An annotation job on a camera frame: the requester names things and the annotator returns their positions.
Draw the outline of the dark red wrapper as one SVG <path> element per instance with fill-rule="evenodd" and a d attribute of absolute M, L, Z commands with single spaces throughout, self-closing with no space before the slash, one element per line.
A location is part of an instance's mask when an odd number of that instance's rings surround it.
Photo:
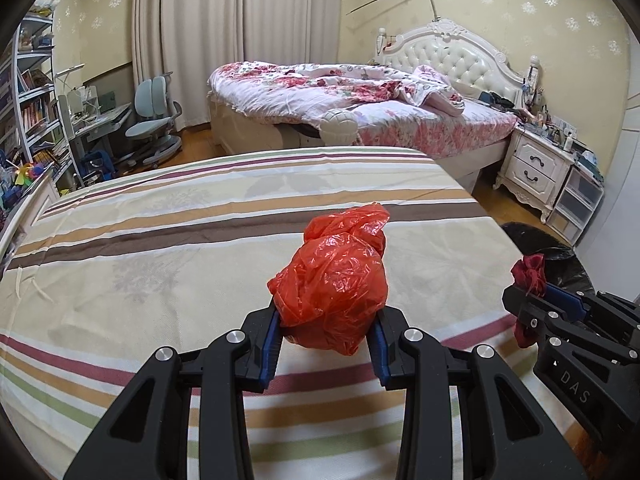
<path fill-rule="evenodd" d="M 542 297 L 546 293 L 547 280 L 544 275 L 544 255 L 524 256 L 512 266 L 511 274 L 514 284 L 526 294 Z M 514 338 L 521 349 L 528 348 L 536 342 L 533 330 L 518 321 L 514 325 Z"/>

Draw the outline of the red plastic bag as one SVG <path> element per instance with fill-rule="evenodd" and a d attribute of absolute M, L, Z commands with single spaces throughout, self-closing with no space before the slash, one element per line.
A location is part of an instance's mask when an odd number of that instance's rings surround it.
<path fill-rule="evenodd" d="M 268 283 L 293 344 L 352 356 L 388 284 L 383 256 L 390 213 L 379 203 L 313 218 L 290 263 Z"/>

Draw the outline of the black lined trash bin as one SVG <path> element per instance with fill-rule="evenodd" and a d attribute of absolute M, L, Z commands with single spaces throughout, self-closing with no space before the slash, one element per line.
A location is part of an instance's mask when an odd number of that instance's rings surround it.
<path fill-rule="evenodd" d="M 506 236 L 520 251 L 521 258 L 533 254 L 544 255 L 544 275 L 547 286 L 553 285 L 569 292 L 595 292 L 590 277 L 573 248 L 541 229 L 522 222 L 506 222 L 501 226 Z M 526 292 L 512 284 L 502 296 L 523 296 Z"/>

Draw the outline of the plastic drawer unit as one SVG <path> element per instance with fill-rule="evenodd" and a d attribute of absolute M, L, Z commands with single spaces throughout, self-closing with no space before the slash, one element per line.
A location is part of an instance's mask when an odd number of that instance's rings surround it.
<path fill-rule="evenodd" d="M 573 166 L 547 220 L 548 226 L 574 247 L 588 229 L 604 196 L 604 186 L 582 166 Z"/>

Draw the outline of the white nightstand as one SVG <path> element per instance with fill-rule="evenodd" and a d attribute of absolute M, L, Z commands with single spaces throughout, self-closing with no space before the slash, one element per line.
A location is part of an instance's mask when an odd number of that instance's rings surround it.
<path fill-rule="evenodd" d="M 539 210 L 546 223 L 573 165 L 570 153 L 517 126 L 492 188 L 504 186 L 519 203 Z"/>

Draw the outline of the striped table cloth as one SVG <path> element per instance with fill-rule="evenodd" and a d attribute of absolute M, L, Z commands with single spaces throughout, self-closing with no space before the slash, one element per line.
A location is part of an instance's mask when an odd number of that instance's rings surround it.
<path fill-rule="evenodd" d="M 493 346 L 569 430 L 502 306 L 520 252 L 474 198 L 408 148 L 303 148 L 93 185 L 38 216 L 1 280 L 1 403 L 32 457 L 61 478 L 156 348 L 239 327 L 312 218 L 370 203 L 390 213 L 390 304 L 449 347 Z"/>

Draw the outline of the white tufted bed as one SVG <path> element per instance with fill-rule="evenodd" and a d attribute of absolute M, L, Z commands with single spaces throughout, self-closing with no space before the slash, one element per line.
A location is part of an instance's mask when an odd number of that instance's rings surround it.
<path fill-rule="evenodd" d="M 467 191 L 503 158 L 523 77 L 446 18 L 378 31 L 369 64 L 233 62 L 209 77 L 210 123 L 230 154 L 363 145 L 412 148 Z"/>

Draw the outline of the study desk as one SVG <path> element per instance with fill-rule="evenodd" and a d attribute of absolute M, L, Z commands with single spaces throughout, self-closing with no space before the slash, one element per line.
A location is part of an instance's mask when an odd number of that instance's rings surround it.
<path fill-rule="evenodd" d="M 119 105 L 98 117 L 81 117 L 80 126 L 72 122 L 65 96 L 58 100 L 60 119 L 70 154 L 75 164 L 75 177 L 80 186 L 116 177 L 111 135 L 126 125 L 132 114 L 130 103 Z"/>

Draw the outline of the white bookshelf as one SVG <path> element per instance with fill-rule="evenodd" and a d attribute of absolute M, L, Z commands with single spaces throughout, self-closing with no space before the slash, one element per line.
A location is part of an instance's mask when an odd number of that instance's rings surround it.
<path fill-rule="evenodd" d="M 81 187 L 54 70 L 54 10 L 35 6 L 1 52 L 2 165 L 51 168 L 61 194 Z"/>

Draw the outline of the grey desk chair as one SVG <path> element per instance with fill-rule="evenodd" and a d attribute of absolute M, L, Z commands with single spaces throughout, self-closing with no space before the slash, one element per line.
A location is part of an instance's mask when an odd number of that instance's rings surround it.
<path fill-rule="evenodd" d="M 120 160 L 126 169 L 155 169 L 182 150 L 176 128 L 182 106 L 170 96 L 170 82 L 171 72 L 138 84 L 134 111 L 140 122 L 128 128 L 125 136 L 130 141 L 144 141 L 144 144 Z"/>

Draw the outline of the floral quilt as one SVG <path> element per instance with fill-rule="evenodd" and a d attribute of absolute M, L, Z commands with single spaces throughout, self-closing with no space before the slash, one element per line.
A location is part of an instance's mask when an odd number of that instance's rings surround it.
<path fill-rule="evenodd" d="M 449 79 L 428 65 L 407 73 L 382 65 L 234 62 L 216 68 L 208 85 L 213 103 L 264 124 L 316 126 L 330 110 L 388 101 L 452 117 L 465 109 Z"/>

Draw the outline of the beige curtains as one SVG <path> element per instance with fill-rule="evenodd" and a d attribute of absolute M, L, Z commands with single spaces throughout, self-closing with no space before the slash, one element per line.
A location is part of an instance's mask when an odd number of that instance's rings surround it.
<path fill-rule="evenodd" d="M 132 0 L 134 81 L 169 74 L 180 128 L 209 120 L 208 78 L 238 61 L 333 63 L 342 0 Z"/>

